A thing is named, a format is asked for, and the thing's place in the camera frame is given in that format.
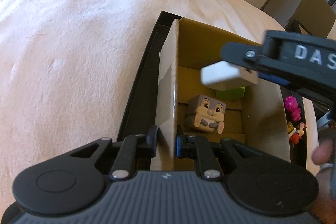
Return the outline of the person's right hand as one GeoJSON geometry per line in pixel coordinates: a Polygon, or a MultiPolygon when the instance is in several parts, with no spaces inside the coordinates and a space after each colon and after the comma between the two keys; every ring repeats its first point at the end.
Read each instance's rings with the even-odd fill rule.
{"type": "MultiPolygon", "coordinates": [[[[311,160],[315,165],[329,162],[334,152],[331,139],[324,140],[312,153],[311,160]]],[[[319,192],[311,213],[323,223],[335,223],[335,200],[330,198],[330,176],[332,168],[324,168],[315,177],[318,181],[319,192]]]]}

